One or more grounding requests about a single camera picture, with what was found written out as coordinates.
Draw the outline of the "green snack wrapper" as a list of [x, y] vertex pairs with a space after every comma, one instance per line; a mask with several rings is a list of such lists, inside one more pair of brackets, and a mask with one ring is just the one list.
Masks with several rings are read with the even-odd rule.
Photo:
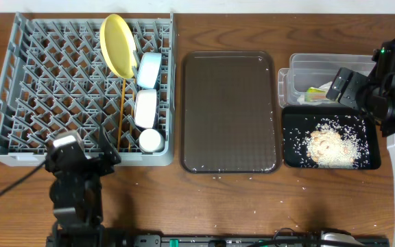
[[310, 87], [304, 93], [304, 100], [306, 102], [324, 102], [328, 101], [326, 94], [328, 93], [328, 88], [315, 88]]

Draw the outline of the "pale green cup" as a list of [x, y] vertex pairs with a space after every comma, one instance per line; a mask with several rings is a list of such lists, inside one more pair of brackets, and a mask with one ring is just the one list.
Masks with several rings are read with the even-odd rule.
[[164, 146], [164, 137], [155, 129], [146, 129], [139, 136], [139, 147], [144, 153], [160, 152]]

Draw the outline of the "white napkin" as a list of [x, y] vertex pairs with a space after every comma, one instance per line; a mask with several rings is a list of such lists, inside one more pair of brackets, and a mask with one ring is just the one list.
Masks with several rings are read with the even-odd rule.
[[[315, 88], [328, 88], [330, 89], [332, 82], [327, 82], [326, 84], [323, 84], [322, 86], [319, 87], [315, 87]], [[309, 105], [316, 105], [316, 104], [323, 104], [326, 102], [330, 102], [330, 100], [328, 99], [328, 101], [324, 101], [324, 102], [306, 102], [304, 100], [304, 93], [297, 99], [297, 102], [300, 104], [309, 104]]]

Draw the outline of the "white pink bowl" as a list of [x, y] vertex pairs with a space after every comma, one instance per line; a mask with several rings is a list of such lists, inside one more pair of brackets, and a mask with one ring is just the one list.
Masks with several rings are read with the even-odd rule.
[[153, 128], [156, 118], [157, 93], [155, 89], [141, 90], [136, 95], [134, 122], [140, 128]]

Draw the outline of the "rice and food scraps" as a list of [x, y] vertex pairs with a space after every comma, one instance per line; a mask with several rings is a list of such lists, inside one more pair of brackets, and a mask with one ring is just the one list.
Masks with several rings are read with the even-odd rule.
[[318, 124], [303, 144], [306, 155], [323, 168], [352, 168], [361, 158], [360, 139], [351, 129], [329, 123]]

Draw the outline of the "wooden chopstick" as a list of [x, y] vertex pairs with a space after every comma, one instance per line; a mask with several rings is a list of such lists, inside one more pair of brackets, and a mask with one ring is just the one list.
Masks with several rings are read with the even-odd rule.
[[136, 93], [133, 89], [133, 87], [136, 86], [136, 79], [133, 78], [131, 83], [131, 90], [132, 90], [132, 98], [130, 98], [130, 114], [128, 115], [128, 122], [129, 122], [129, 130], [128, 130], [128, 152], [132, 151], [132, 146], [135, 144], [135, 140], [133, 135], [133, 130], [134, 130], [134, 108], [135, 108], [135, 98], [136, 98]]
[[120, 112], [119, 112], [119, 128], [117, 134], [117, 151], [120, 150], [121, 145], [121, 130], [122, 130], [122, 121], [123, 121], [123, 105], [125, 103], [125, 79], [122, 79], [122, 87], [121, 87], [121, 103], [120, 103]]

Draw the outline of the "light blue bowl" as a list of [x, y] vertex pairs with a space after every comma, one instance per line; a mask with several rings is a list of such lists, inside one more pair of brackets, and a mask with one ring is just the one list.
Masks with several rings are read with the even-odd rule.
[[143, 54], [138, 70], [137, 84], [143, 89], [154, 89], [160, 71], [161, 53], [147, 52]]

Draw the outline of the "yellow round plate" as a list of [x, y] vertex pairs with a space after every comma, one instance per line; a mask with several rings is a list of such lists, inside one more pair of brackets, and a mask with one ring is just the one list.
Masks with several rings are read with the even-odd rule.
[[133, 78], [136, 44], [128, 24], [118, 14], [106, 17], [100, 27], [101, 52], [108, 68], [120, 78]]

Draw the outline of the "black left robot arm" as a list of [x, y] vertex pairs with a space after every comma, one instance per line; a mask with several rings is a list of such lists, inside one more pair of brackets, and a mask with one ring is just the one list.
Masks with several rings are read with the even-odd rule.
[[102, 226], [102, 176], [115, 171], [121, 162], [118, 151], [104, 128], [99, 129], [97, 144], [101, 154], [89, 158], [81, 136], [75, 130], [60, 133], [49, 148], [45, 169], [56, 180], [50, 187], [56, 222], [47, 246], [109, 246], [115, 235]]

